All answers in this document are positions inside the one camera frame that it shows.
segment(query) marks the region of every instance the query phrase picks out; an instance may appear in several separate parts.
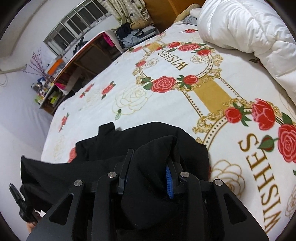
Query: red rose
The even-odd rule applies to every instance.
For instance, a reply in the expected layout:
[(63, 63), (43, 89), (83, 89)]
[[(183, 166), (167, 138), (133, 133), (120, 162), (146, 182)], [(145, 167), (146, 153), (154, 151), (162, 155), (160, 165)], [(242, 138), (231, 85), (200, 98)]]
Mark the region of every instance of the red rose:
[(137, 48), (135, 48), (135, 49), (133, 50), (133, 52), (137, 52), (137, 51), (139, 51), (139, 50), (141, 50), (141, 49), (142, 49), (142, 46), (137, 47)]
[(252, 116), (254, 121), (259, 123), (259, 129), (262, 131), (269, 130), (274, 125), (274, 111), (264, 100), (256, 99), (256, 103), (252, 106)]
[(146, 64), (146, 61), (141, 61), (141, 62), (136, 63), (136, 66), (140, 67), (140, 66), (143, 66), (144, 64)]
[(66, 117), (66, 116), (64, 116), (64, 117), (62, 118), (62, 126), (64, 126), (64, 125), (66, 124), (67, 119), (68, 119), (68, 117)]
[(102, 91), (102, 95), (107, 94), (111, 89), (113, 88), (113, 85), (108, 85), (103, 91)]
[(211, 50), (208, 50), (208, 49), (202, 49), (197, 52), (197, 54), (200, 56), (209, 55), (210, 53), (211, 53)]
[(75, 157), (77, 157), (77, 154), (76, 154), (76, 148), (74, 147), (70, 151), (68, 163), (70, 163), (71, 161), (73, 161), (73, 159)]
[(175, 48), (175, 47), (177, 47), (177, 46), (179, 46), (179, 45), (180, 45), (179, 42), (172, 42), (172, 43), (170, 43), (170, 44), (168, 45), (168, 47), (171, 49), (171, 48)]
[(191, 51), (191, 50), (195, 50), (197, 48), (200, 48), (200, 46), (198, 44), (185, 44), (185, 45), (181, 45), (178, 50), (180, 51)]
[(242, 119), (241, 112), (236, 108), (228, 108), (225, 111), (226, 119), (230, 123), (238, 123)]
[(191, 28), (191, 29), (186, 29), (185, 30), (185, 33), (194, 33), (196, 30), (195, 29), (193, 29), (193, 28)]
[(196, 75), (191, 74), (186, 76), (183, 81), (185, 84), (192, 85), (198, 81), (198, 78)]
[(151, 90), (154, 92), (165, 93), (171, 90), (175, 84), (176, 80), (173, 77), (162, 76), (159, 79), (153, 81)]
[(286, 162), (296, 163), (296, 127), (283, 124), (279, 128), (278, 140), (279, 152), (283, 155)]
[(93, 87), (94, 84), (90, 85), (89, 87), (86, 88), (85, 92), (89, 92), (91, 88)]

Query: bed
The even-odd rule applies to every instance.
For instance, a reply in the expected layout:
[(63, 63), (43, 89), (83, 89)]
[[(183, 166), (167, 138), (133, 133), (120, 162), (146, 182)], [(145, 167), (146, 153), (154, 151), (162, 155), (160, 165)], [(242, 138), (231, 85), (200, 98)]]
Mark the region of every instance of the bed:
[(55, 113), (41, 160), (66, 163), (102, 124), (158, 121), (206, 145), (222, 179), (274, 241), (296, 210), (296, 109), (251, 53), (204, 42), (174, 24), (129, 49)]

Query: curtain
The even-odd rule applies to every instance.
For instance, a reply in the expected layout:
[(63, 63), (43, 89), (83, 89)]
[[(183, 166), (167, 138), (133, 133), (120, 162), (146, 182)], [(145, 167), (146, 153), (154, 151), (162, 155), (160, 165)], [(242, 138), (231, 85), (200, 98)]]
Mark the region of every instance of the curtain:
[(143, 0), (98, 0), (99, 3), (110, 12), (122, 25), (132, 23), (140, 19), (149, 20), (150, 15), (145, 8)]

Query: pink cloth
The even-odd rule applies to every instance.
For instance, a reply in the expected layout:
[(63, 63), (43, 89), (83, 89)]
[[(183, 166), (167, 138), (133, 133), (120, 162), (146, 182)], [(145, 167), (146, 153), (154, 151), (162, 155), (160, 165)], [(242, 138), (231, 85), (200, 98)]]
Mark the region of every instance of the pink cloth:
[(112, 42), (111, 38), (110, 38), (106, 33), (103, 33), (103, 37), (104, 37), (105, 41), (106, 41), (111, 47), (114, 47), (114, 43)]

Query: pile of clothes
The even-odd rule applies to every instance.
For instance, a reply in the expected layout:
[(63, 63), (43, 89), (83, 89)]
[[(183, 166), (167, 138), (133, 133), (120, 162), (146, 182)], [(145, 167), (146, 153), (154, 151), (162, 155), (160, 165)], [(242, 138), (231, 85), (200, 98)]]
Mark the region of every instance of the pile of clothes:
[(123, 48), (130, 48), (141, 42), (148, 34), (155, 31), (155, 27), (149, 26), (149, 21), (139, 20), (133, 23), (125, 23), (116, 30), (116, 37)]

